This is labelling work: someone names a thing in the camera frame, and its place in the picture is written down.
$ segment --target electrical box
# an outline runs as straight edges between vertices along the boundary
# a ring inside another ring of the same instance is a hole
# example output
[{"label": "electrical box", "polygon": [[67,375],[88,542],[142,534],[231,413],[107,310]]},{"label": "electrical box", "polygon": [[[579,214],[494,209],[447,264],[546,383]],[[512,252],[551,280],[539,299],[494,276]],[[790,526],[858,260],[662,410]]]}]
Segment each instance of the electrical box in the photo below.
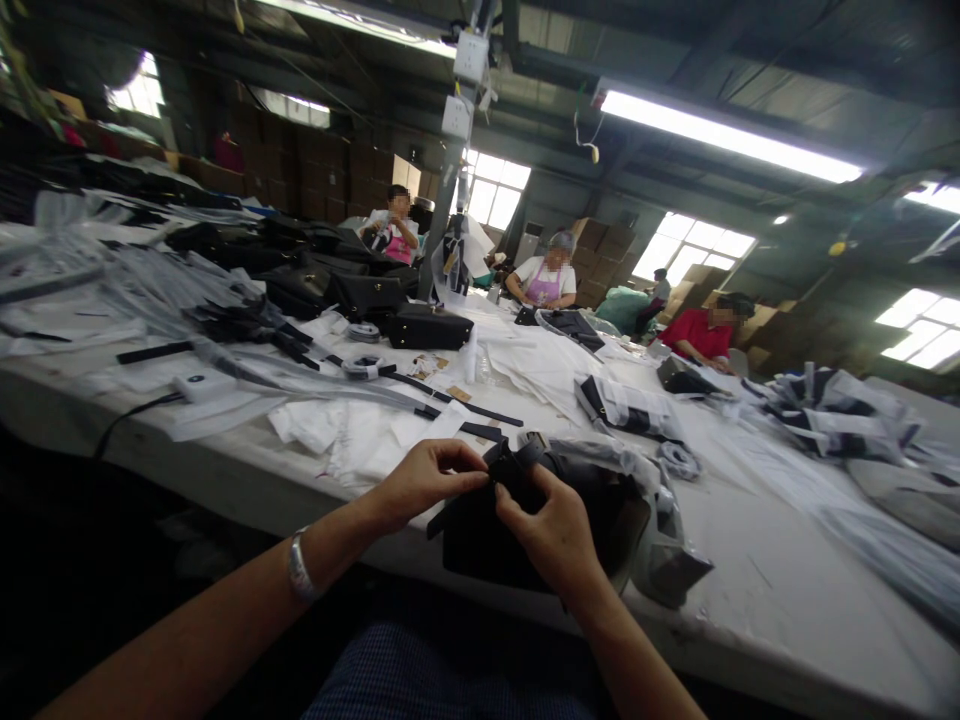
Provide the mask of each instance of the electrical box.
[{"label": "electrical box", "polygon": [[443,125],[441,128],[443,134],[461,140],[469,140],[472,124],[473,103],[464,97],[447,96],[447,105],[443,110]]},{"label": "electrical box", "polygon": [[457,57],[453,61],[453,74],[475,85],[483,82],[487,69],[487,52],[490,41],[482,35],[462,32],[457,40]]}]

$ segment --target bangle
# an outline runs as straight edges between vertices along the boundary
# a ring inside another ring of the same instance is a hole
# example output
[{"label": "bangle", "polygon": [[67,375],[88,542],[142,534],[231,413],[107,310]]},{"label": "bangle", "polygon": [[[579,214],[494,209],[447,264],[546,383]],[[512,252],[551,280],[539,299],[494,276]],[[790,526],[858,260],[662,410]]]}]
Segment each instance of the bangle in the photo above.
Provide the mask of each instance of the bangle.
[{"label": "bangle", "polygon": [[293,542],[290,543],[290,556],[287,562],[287,569],[290,573],[290,584],[293,585],[294,592],[306,603],[313,603],[320,599],[322,592],[317,590],[313,581],[310,579],[310,573],[307,572],[307,566],[303,562],[303,551],[300,549],[300,536],[303,535],[307,527],[302,527],[293,535]]}]

